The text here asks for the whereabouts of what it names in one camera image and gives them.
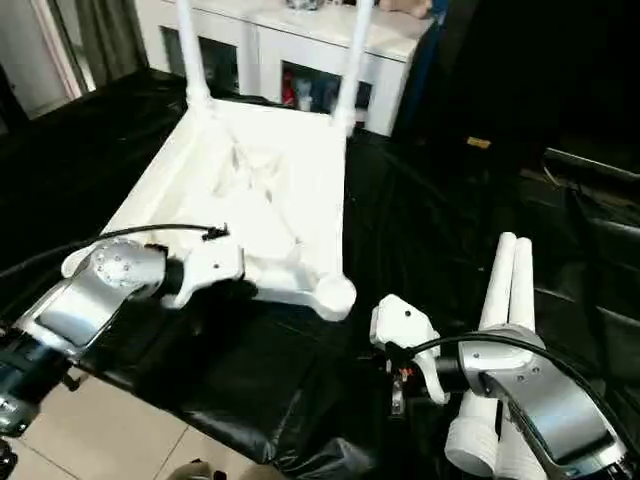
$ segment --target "wall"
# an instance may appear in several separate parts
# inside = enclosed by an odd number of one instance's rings
[[[0,63],[29,116],[68,101],[28,0],[0,0]]]

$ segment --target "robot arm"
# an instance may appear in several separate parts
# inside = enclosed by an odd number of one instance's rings
[[[184,262],[123,237],[97,244],[0,339],[0,435],[22,435],[126,301],[157,296],[182,308],[196,290],[243,273],[242,251],[228,236],[203,241]]]
[[[488,330],[544,348],[530,330]],[[476,395],[499,398],[547,476],[588,477],[621,464],[627,449],[593,399],[552,362],[505,344],[463,342],[460,374]]]
[[[409,345],[408,339],[416,332],[422,332],[423,338]],[[517,325],[482,333],[544,349],[535,333]],[[448,400],[443,390],[470,388],[478,396],[498,398],[508,406],[512,421],[550,480],[637,478],[626,446],[594,400],[551,361],[522,348],[488,341],[461,342],[453,358],[439,356],[438,351],[416,355],[411,349],[437,338],[428,317],[397,297],[387,297],[374,310],[371,340],[385,349],[394,375],[392,412],[402,412],[404,397],[416,392],[421,396],[426,392],[442,404]],[[418,375],[410,378],[407,371]]]

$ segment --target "white countertop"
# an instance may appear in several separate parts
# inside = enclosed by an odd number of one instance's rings
[[[317,11],[287,8],[285,0],[192,0],[194,8],[323,42],[349,46],[356,8],[325,5]],[[418,20],[399,12],[373,14],[366,51],[407,62],[433,19]]]

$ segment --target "black fabric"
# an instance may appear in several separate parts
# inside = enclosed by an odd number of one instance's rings
[[[0,268],[96,233],[180,119],[183,88],[136,74],[0,139]],[[345,322],[216,285],[178,312],[130,303],[83,367],[290,478],[465,478],[443,456],[459,400],[412,405],[410,422],[387,419],[369,320],[395,293],[443,335],[474,329],[498,235],[511,230],[533,240],[540,334],[580,361],[640,443],[638,210],[491,160],[357,132],[344,263],[358,299]],[[11,306],[3,320],[55,280],[54,267],[0,285]]]

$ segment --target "white pipe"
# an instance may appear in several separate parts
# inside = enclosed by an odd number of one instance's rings
[[[510,232],[500,235],[482,309],[481,330],[507,323],[516,240]],[[460,470],[478,477],[493,475],[498,456],[497,409],[495,399],[477,397],[471,391],[464,394],[444,448],[447,459]]]
[[[360,79],[360,68],[364,58],[367,34],[371,25],[374,0],[358,0],[356,27],[351,39],[351,47],[347,53],[347,64],[342,77],[338,103],[333,112],[333,122],[338,128],[344,129],[347,137],[351,136],[356,123],[356,97]]]
[[[511,280],[509,323],[535,332],[533,254],[531,240],[516,242]],[[502,434],[498,446],[496,478],[513,480],[545,480],[547,476],[522,434],[509,421],[509,409],[502,415]]]
[[[200,42],[193,25],[193,14],[189,0],[176,0],[178,25],[180,26],[180,47],[187,74],[187,104],[207,105],[211,95],[204,76]]]

